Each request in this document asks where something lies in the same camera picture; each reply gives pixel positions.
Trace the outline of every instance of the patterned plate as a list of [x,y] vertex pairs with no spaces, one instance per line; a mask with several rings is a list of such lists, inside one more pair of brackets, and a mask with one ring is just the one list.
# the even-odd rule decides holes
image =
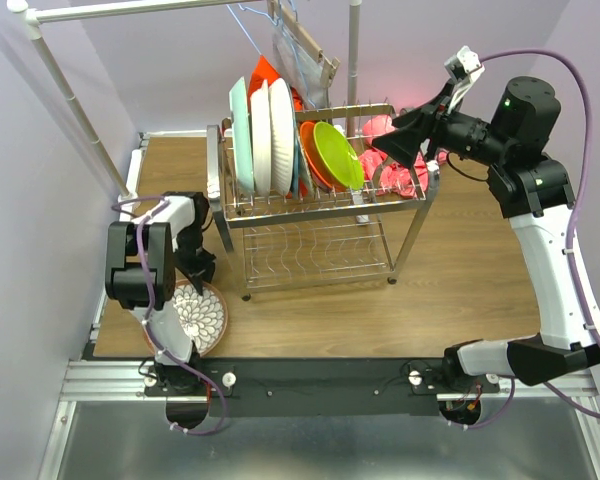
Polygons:
[[229,320],[227,305],[220,292],[203,283],[202,295],[198,295],[188,280],[179,280],[173,305],[185,333],[196,343],[200,356],[205,356],[220,341]]

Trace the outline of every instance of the wooden table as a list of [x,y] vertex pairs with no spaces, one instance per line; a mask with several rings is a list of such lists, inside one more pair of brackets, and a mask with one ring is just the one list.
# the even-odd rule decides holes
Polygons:
[[[470,174],[485,175],[480,165],[457,163]],[[205,139],[151,139],[138,190],[140,195],[205,191]],[[383,216],[392,248],[404,238],[409,215]],[[214,227],[205,234],[205,248],[218,256],[213,283],[229,309],[227,331],[213,356],[440,356],[455,343],[539,329],[522,253],[498,204],[486,184],[447,166],[396,285],[379,281],[258,293],[243,302]],[[107,302],[94,353],[149,353],[138,322],[117,302]]]

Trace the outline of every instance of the orange cloth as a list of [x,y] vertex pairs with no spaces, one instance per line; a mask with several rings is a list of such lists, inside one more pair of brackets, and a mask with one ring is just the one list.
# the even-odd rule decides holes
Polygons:
[[[253,70],[251,74],[251,80],[249,81],[249,89],[247,91],[247,98],[251,98],[251,94],[255,92],[262,86],[262,83],[266,80],[269,86],[277,79],[280,78],[280,74],[276,71],[275,68],[271,66],[271,64],[264,58],[263,55],[260,55],[260,60],[258,60],[258,65]],[[291,87],[291,95],[293,95],[293,108],[298,111],[303,109],[302,98],[296,92],[296,89]]]

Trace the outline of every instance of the metal pole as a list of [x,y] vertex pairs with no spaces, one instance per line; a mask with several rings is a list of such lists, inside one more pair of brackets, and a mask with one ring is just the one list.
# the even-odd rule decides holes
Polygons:
[[104,3],[101,5],[84,5],[80,7],[52,8],[34,10],[33,17],[39,24],[81,20],[85,18],[112,17],[132,13],[160,12],[181,8],[208,7],[228,5],[231,3],[247,3],[255,0],[133,0],[128,2]]
[[40,58],[47,67],[51,77],[62,92],[64,99],[71,109],[71,113],[73,113],[73,116],[80,124],[80,128],[82,128],[82,131],[89,139],[94,153],[107,170],[109,177],[111,177],[118,187],[120,196],[122,198],[131,198],[133,194],[129,192],[127,185],[120,176],[120,172],[118,172],[115,164],[111,160],[109,152],[107,152],[107,149],[102,144],[100,137],[93,128],[93,125],[91,125],[87,114],[84,112],[82,105],[80,105],[75,93],[73,93],[69,82],[67,82],[67,79],[58,66],[56,59],[53,57],[51,50],[49,50],[47,42],[45,42],[44,38],[42,38],[42,32],[40,31],[40,28],[37,25],[31,25],[30,20],[27,18],[27,14],[30,12],[29,5],[24,0],[9,0],[7,2],[7,7],[9,10],[11,10],[11,12],[18,14],[24,20],[27,34],[33,43],[33,46],[35,47],[36,52],[38,52],[38,55],[40,55]]
[[[362,0],[350,0],[349,4],[349,74],[347,83],[347,104],[358,102],[358,43],[360,41],[360,6]],[[347,118],[347,137],[355,132],[355,119]]]

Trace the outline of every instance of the gray floor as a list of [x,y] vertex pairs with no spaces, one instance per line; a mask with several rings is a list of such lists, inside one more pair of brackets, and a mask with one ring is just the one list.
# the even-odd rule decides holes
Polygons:
[[583,480],[595,475],[573,411],[557,399],[519,398],[498,422],[479,431],[450,428],[441,418],[396,415],[267,418],[234,420],[222,433],[202,438],[170,432],[159,403],[82,404],[60,478]]

